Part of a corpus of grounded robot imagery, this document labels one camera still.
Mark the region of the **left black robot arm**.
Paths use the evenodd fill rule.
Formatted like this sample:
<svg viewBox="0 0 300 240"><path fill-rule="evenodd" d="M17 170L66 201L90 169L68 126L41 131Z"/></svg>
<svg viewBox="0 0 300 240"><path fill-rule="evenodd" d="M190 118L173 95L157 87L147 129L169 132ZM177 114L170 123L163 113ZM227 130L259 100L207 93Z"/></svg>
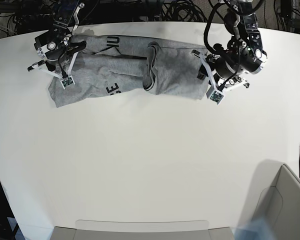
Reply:
<svg viewBox="0 0 300 240"><path fill-rule="evenodd" d="M217 104L226 92L240 86L248 88L250 84L242 75L259 73L267 62L255 14L262 4L262 1L253 6L250 0L220 0L212 6L203 33L205 48L203 52L193 50L192 54L201 61L197 77L208 84L207 98ZM231 35L226 48L219 43L208 43L212 19L223 5L227 6L223 23Z"/></svg>

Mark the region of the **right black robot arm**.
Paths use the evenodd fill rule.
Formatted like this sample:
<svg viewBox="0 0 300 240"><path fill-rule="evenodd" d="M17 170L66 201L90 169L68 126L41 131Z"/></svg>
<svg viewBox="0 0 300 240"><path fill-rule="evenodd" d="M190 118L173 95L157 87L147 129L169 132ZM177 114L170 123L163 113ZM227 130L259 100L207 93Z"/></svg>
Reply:
<svg viewBox="0 0 300 240"><path fill-rule="evenodd" d="M85 7L80 0L60 0L52 11L52 27L37 36L34 48L40 61L33 63L27 70L40 70L58 79L62 88L74 85L72 68L77 55L87 46L86 41L72 42L79 26L78 13Z"/></svg>

